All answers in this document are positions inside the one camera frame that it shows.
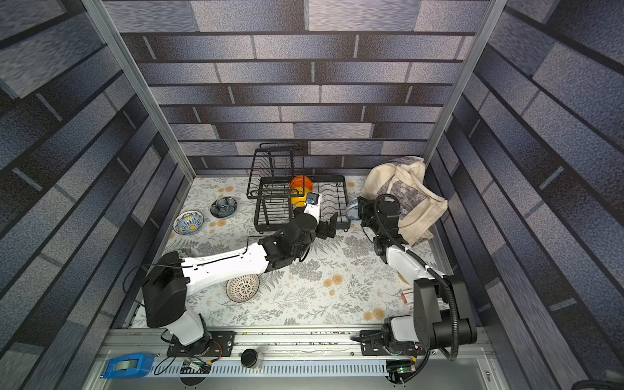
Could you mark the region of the orange plastic bowl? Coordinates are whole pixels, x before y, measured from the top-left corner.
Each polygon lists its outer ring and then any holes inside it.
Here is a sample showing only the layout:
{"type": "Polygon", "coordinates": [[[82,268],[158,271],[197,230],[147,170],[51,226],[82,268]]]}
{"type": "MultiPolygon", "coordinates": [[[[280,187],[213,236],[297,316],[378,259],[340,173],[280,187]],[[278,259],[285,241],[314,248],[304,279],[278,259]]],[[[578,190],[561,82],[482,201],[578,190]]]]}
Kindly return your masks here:
{"type": "Polygon", "coordinates": [[[310,179],[310,177],[306,176],[306,175],[299,175],[296,176],[292,179],[292,181],[290,182],[289,188],[291,190],[298,190],[298,189],[303,189],[305,191],[313,191],[314,190],[314,184],[312,182],[312,180],[310,179]]]}

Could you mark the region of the black wire dish rack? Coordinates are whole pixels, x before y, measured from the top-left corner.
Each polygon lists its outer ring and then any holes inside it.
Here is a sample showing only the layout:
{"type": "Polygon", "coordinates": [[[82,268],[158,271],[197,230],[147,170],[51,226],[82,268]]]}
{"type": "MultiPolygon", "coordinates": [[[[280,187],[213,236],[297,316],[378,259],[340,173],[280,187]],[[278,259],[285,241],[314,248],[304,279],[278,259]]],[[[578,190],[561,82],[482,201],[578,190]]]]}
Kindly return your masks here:
{"type": "Polygon", "coordinates": [[[295,211],[304,207],[294,207],[291,198],[309,192],[322,196],[322,220],[328,221],[338,213],[337,227],[345,232],[349,230],[350,222],[345,217],[346,179],[342,175],[314,175],[305,163],[302,146],[295,142],[263,142],[255,150],[247,197],[256,201],[253,223],[258,232],[284,228],[294,218],[295,211]],[[291,190],[290,182],[298,175],[310,177],[314,190],[291,190]]]}

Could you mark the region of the white lattice pattern bowl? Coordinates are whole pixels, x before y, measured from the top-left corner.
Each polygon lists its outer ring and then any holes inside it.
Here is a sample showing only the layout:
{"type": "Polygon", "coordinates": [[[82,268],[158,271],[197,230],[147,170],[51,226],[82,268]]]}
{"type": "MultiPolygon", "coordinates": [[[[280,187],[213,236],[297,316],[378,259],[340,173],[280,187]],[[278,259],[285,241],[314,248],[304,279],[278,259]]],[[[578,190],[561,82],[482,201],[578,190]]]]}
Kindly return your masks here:
{"type": "Polygon", "coordinates": [[[238,276],[226,284],[227,297],[236,303],[248,302],[258,293],[260,280],[257,275],[238,276]]]}

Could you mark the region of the blue floral ceramic bowl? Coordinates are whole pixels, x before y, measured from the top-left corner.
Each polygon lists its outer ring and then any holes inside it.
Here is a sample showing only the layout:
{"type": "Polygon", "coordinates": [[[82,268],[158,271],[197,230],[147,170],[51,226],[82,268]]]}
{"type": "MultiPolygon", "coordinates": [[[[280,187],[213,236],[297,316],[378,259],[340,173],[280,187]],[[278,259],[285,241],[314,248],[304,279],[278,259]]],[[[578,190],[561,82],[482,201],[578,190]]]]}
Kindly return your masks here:
{"type": "Polygon", "coordinates": [[[359,215],[359,210],[358,210],[358,200],[354,199],[352,200],[346,208],[345,211],[345,217],[349,220],[349,221],[359,221],[361,219],[360,215],[359,215]]]}

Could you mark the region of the yellow plastic bowl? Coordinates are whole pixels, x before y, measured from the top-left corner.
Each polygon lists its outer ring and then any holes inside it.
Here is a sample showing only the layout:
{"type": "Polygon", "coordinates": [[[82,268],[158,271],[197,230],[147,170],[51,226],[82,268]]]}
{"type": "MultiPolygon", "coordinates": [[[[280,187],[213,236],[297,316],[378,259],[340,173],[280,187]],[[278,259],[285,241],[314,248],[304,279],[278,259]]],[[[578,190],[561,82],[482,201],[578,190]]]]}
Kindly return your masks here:
{"type": "Polygon", "coordinates": [[[291,204],[294,207],[306,206],[306,196],[307,196],[307,193],[304,193],[302,195],[297,195],[296,197],[291,198],[291,204]]]}

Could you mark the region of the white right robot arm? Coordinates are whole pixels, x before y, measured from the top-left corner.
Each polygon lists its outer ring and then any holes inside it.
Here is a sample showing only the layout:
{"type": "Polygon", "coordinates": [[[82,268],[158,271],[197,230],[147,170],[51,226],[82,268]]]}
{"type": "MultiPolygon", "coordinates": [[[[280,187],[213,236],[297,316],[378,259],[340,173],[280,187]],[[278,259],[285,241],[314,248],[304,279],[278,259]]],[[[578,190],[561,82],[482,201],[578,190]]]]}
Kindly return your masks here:
{"type": "Polygon", "coordinates": [[[383,193],[373,200],[359,197],[357,202],[362,227],[375,234],[375,253],[411,282],[413,312],[387,318],[380,331],[353,340],[383,348],[388,354],[402,354],[409,348],[426,353],[437,349],[448,360],[456,360],[462,345],[477,340],[465,281],[437,270],[411,250],[399,232],[401,207],[397,197],[383,193]]]}

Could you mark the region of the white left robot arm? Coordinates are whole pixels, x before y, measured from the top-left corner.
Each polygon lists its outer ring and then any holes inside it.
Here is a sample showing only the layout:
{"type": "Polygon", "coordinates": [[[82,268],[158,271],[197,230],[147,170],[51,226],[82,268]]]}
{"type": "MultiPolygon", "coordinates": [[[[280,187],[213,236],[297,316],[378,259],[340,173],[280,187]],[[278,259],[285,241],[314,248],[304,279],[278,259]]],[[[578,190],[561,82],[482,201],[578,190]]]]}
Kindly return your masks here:
{"type": "Polygon", "coordinates": [[[207,335],[201,315],[187,299],[213,284],[240,276],[260,275],[305,259],[312,243],[336,236],[338,215],[319,222],[311,214],[295,216],[285,228],[261,237],[240,250],[191,258],[166,253],[151,266],[141,287],[149,328],[165,328],[187,346],[207,335]]]}

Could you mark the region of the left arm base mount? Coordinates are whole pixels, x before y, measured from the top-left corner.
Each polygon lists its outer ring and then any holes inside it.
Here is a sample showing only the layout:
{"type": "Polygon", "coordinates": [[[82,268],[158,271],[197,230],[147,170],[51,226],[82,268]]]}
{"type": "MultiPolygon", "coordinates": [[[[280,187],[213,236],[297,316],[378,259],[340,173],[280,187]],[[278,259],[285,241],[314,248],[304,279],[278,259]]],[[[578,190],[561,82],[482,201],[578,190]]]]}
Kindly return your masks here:
{"type": "Polygon", "coordinates": [[[191,343],[182,345],[176,336],[169,341],[167,357],[170,358],[220,358],[230,357],[236,333],[233,331],[213,331],[191,343]]]}

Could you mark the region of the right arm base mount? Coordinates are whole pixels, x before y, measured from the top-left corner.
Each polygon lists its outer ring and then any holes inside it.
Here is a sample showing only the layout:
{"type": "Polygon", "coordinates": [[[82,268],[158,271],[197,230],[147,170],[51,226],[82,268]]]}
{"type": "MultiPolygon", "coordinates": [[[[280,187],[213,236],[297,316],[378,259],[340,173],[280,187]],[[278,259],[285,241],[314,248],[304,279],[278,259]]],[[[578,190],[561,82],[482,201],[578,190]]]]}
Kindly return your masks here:
{"type": "Polygon", "coordinates": [[[351,336],[351,341],[360,345],[363,356],[406,356],[415,358],[424,356],[426,351],[411,341],[391,341],[380,330],[362,330],[359,334],[351,336]]]}

